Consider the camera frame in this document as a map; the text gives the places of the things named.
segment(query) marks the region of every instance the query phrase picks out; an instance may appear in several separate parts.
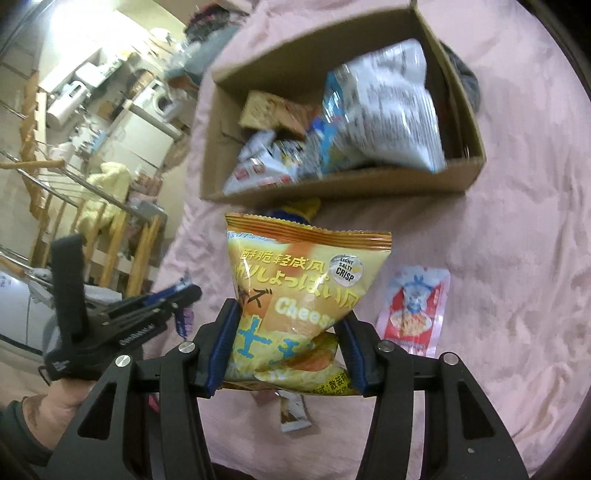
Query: pink fabric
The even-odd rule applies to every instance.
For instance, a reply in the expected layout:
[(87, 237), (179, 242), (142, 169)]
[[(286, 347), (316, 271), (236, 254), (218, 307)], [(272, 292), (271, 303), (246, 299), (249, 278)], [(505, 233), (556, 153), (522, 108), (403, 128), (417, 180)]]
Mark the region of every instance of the pink fabric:
[[(391, 4), (263, 1), (214, 69)], [(375, 321), (396, 265), (451, 271), (438, 352), (462, 357), (533, 472), (569, 426), (591, 378), (591, 103), (559, 47), (516, 1), (421, 0), (420, 8), (480, 80), (478, 122), (488, 164), (464, 197), (325, 203), (316, 225), (392, 231), (393, 253), (356, 309), (363, 319)], [(233, 296), (223, 241), (223, 213), (231, 208), (203, 202), (198, 192), (212, 85), (207, 75), (193, 125), (184, 218), (156, 283), (165, 287), (189, 269), (203, 289), (196, 327)], [(160, 355), (179, 341), (170, 326), (147, 354)], [(374, 402), (307, 397), (307, 406), (314, 427), (282, 434), (278, 403), (257, 406), (250, 393), (234, 391), (200, 401), (212, 460), (260, 480), (354, 478)], [(422, 406), (415, 416), (422, 421)], [(420, 471), (422, 431), (415, 431), (409, 478)]]

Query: metal screw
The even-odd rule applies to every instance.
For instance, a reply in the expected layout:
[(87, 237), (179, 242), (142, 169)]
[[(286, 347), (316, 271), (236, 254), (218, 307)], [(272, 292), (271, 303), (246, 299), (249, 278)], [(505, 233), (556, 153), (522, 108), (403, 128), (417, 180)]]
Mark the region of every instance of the metal screw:
[(127, 367), (127, 365), (129, 365), (129, 362), (131, 362), (131, 357), (129, 355), (119, 355), (115, 359), (115, 365), (117, 365), (118, 367)]
[(382, 340), (378, 343), (378, 350), (386, 353), (391, 352), (394, 350), (394, 342), (391, 342), (390, 340)]
[(178, 346), (178, 349), (182, 353), (191, 353), (195, 350), (195, 344), (193, 342), (183, 342)]
[(457, 365), (460, 359), (455, 353), (448, 352), (443, 355), (443, 361), (448, 365)]

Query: yellow chip bag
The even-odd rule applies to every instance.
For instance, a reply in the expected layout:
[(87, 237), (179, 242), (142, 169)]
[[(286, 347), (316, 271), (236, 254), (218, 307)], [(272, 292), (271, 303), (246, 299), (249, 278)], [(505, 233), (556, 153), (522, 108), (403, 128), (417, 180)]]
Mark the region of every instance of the yellow chip bag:
[(273, 388), (299, 393), (358, 395), (347, 370), (335, 362), (336, 335), (322, 332), (311, 342), (311, 350), (282, 362), (279, 368), (255, 372), (255, 378)]
[[(390, 233), (331, 232), (237, 213), (227, 214), (226, 222), (242, 306), (226, 382), (351, 394), (346, 372), (333, 364), (336, 337), (321, 334), (365, 295), (388, 258)], [(330, 382), (339, 388), (327, 388)]]

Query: human hand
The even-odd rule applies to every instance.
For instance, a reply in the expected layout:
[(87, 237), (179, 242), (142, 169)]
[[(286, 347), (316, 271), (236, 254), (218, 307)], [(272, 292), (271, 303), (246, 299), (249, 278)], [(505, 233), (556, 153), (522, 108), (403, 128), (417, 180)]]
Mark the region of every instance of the human hand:
[(44, 447), (53, 450), (95, 382), (62, 378), (52, 382), (47, 395), (27, 397), (22, 412), (29, 431)]

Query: red snack packet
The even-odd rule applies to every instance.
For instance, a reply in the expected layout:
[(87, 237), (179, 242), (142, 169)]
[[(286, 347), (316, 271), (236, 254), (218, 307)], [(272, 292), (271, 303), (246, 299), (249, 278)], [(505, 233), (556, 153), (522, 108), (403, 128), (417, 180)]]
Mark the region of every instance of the red snack packet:
[(451, 275), (444, 268), (401, 267), (379, 313), (379, 337), (408, 353), (435, 357)]

